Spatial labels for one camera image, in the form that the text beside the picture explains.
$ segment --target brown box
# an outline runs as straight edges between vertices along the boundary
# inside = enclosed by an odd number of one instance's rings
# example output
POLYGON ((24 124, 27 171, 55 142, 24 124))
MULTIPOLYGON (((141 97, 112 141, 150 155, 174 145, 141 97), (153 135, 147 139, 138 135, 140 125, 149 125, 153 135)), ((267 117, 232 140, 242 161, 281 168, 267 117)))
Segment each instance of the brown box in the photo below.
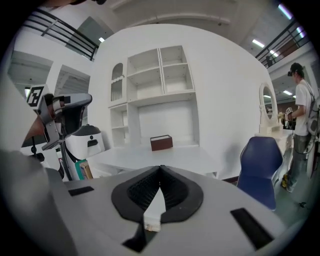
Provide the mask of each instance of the brown box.
POLYGON ((170 135, 163 135, 150 138, 152 151, 166 150, 172 148, 172 137, 170 135))

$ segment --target white table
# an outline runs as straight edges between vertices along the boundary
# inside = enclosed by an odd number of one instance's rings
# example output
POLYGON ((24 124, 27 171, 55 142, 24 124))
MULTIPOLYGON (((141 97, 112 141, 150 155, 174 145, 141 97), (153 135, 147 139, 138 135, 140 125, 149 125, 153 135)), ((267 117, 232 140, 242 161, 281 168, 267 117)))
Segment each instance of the white table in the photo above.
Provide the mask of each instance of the white table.
POLYGON ((109 167, 132 171, 166 165, 202 175, 216 176, 218 170, 208 153, 199 146, 173 147, 152 151, 151 146, 115 147, 88 159, 91 169, 110 172, 109 167))

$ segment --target backpack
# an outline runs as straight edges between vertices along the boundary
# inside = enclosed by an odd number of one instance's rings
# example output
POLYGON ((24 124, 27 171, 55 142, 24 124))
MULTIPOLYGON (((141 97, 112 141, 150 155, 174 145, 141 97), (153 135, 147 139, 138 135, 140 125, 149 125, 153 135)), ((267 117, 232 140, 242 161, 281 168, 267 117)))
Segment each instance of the backpack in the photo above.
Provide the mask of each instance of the backpack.
POLYGON ((313 94, 312 89, 306 80, 305 80, 305 83, 311 95, 311 104, 310 104, 310 110, 308 113, 308 118, 306 121, 306 126, 308 129, 308 132, 312 136, 316 136, 318 132, 320 132, 320 122, 319 122, 320 97, 318 96, 317 98, 315 98, 315 95, 313 94))

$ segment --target railing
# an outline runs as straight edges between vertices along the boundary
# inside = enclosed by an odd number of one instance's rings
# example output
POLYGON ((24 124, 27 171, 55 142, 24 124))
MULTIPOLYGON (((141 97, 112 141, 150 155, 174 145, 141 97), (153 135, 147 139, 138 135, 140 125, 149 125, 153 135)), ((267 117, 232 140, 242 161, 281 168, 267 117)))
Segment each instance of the railing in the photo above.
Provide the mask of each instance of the railing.
POLYGON ((293 53, 310 40, 302 26, 293 20, 271 43, 255 56, 266 68, 293 53))
POLYGON ((58 40, 59 43, 64 43, 66 47, 90 59, 90 61, 93 60, 99 47, 74 27, 41 9, 34 11, 22 26, 41 32, 42 37, 47 35, 58 40))

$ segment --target white cabinet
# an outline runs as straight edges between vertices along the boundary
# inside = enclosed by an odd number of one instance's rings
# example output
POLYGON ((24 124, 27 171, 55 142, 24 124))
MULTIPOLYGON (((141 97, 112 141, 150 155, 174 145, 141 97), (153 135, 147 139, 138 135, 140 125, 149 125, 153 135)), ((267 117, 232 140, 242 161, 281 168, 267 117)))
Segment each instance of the white cabinet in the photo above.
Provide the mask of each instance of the white cabinet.
POLYGON ((110 116, 115 147, 150 145, 172 136, 173 146, 199 145, 195 87, 181 45, 152 49, 115 66, 110 116))

